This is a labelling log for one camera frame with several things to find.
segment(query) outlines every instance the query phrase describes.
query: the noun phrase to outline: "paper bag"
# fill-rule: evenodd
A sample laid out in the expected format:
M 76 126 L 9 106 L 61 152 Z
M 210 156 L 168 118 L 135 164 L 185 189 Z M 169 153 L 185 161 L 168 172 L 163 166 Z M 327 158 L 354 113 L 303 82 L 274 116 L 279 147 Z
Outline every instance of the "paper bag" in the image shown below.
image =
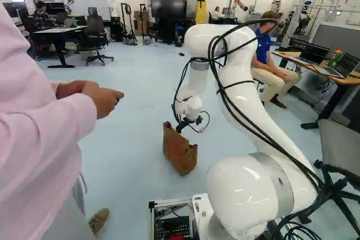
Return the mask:
M 163 153 L 177 172 L 184 176 L 190 173 L 197 163 L 197 145 L 174 130 L 169 122 L 164 123 Z

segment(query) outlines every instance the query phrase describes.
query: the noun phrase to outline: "brown shoe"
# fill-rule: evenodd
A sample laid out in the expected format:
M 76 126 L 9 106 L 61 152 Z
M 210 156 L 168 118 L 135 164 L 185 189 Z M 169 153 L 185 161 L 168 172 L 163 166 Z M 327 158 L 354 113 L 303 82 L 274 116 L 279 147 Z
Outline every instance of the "brown shoe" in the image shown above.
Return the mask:
M 109 209 L 103 208 L 90 219 L 89 226 L 94 235 L 96 235 L 101 230 L 101 228 L 106 223 L 106 220 L 109 218 L 109 215 Z
M 271 102 L 271 103 L 274 103 L 276 106 L 278 106 L 278 107 L 280 107 L 280 108 L 282 108 L 282 109 L 287 109 L 287 107 L 286 107 L 283 103 L 281 103 L 281 102 L 277 99 L 277 97 L 278 97 L 278 94 L 276 94 L 275 96 L 273 96 L 272 99 L 270 99 L 270 102 Z

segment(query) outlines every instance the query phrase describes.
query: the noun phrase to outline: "desk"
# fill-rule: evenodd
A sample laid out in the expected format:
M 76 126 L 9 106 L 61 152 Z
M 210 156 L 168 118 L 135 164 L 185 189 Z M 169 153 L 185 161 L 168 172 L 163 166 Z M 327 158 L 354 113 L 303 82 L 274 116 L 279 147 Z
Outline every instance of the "desk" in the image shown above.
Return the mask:
M 302 63 L 296 62 L 295 60 L 292 60 L 292 59 L 289 58 L 289 57 L 300 56 L 300 54 L 301 54 L 300 52 L 272 52 L 272 53 L 274 55 L 280 56 L 282 58 L 281 63 L 280 63 L 280 67 L 285 67 L 287 62 L 291 61 L 291 62 L 293 62 L 293 63 L 295 63 L 295 64 L 297 64 L 297 65 L 299 65 L 301 67 L 304 67 L 304 68 L 306 68 L 308 70 L 311 70 L 314 73 L 319 74 L 319 72 L 312 65 L 304 65 Z M 326 61 L 323 61 L 321 63 L 321 66 L 325 66 L 326 64 L 327 64 Z M 319 117 L 316 120 L 316 122 L 301 124 L 301 127 L 303 129 L 317 129 L 318 128 L 317 121 L 319 121 L 320 119 L 329 118 L 329 116 L 331 115 L 331 113 L 333 112 L 335 107 L 340 102 L 343 95 L 348 90 L 349 86 L 350 85 L 360 85 L 360 78 L 352 77 L 352 75 L 360 77 L 360 73 L 358 73 L 356 71 L 353 71 L 351 73 L 351 75 L 349 77 L 347 77 L 346 79 L 340 79 L 340 78 L 333 77 L 333 76 L 323 75 L 323 76 L 328 77 L 329 79 L 333 80 L 337 84 L 337 89 L 336 89 L 334 95 L 332 95 L 332 97 L 328 101 L 327 105 L 322 110 L 322 112 L 320 112 Z
M 219 17 L 216 19 L 212 19 L 212 24 L 216 25 L 238 25 L 239 22 L 237 18 L 230 18 L 230 17 Z
M 68 33 L 71 31 L 81 31 L 84 28 L 86 28 L 86 26 L 77 26 L 76 28 L 50 28 L 50 29 L 45 29 L 45 30 L 41 30 L 41 31 L 36 31 L 33 34 L 36 35 L 50 35 L 50 36 L 55 36 L 57 34 L 63 34 L 63 33 Z M 58 57 L 60 59 L 61 65 L 53 65 L 53 66 L 48 66 L 49 68 L 56 68 L 56 67 L 60 67 L 60 68 L 72 68 L 75 67 L 74 65 L 68 65 L 65 61 L 65 57 L 63 52 L 61 51 L 62 48 L 59 48 L 56 44 L 54 44 L 55 48 L 56 48 L 56 53 L 58 54 Z

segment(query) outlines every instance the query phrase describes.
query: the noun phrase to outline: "khaki pants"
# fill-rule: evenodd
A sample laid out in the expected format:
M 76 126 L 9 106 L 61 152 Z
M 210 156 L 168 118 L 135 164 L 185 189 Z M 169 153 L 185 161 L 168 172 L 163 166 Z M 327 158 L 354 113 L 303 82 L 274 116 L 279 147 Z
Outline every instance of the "khaki pants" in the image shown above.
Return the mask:
M 269 102 L 275 94 L 285 94 L 302 78 L 300 74 L 292 70 L 280 69 L 287 75 L 287 79 L 281 79 L 267 70 L 257 69 L 256 67 L 251 68 L 253 78 L 267 85 L 263 93 L 260 94 L 260 99 L 263 102 Z

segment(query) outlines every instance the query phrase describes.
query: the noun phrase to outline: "person sitting at desk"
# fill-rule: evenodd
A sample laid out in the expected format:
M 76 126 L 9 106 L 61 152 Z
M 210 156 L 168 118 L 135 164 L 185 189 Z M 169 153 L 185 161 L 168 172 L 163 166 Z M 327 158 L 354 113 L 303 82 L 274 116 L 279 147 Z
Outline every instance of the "person sitting at desk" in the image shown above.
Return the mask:
M 267 11 L 261 16 L 261 19 L 277 20 L 278 17 L 278 13 Z M 259 29 L 255 31 L 255 34 L 259 36 L 271 29 L 273 25 L 274 23 L 272 22 L 262 22 Z M 301 75 L 274 64 L 270 53 L 270 43 L 271 39 L 268 34 L 258 39 L 258 49 L 251 63 L 251 74 L 255 80 L 267 85 L 260 95 L 263 103 L 272 102 L 282 109 L 287 109 L 277 97 L 279 94 L 285 94 L 292 86 L 297 84 L 301 79 Z
M 215 11 L 211 12 L 212 19 L 223 18 L 224 16 L 219 12 L 219 6 L 216 6 Z
M 55 20 L 49 17 L 46 12 L 46 5 L 42 1 L 36 3 L 37 10 L 33 16 L 35 19 L 35 27 L 39 30 L 54 28 L 56 27 Z M 52 37 L 55 48 L 57 47 L 64 53 L 68 50 L 65 48 L 66 36 L 63 34 L 57 34 Z

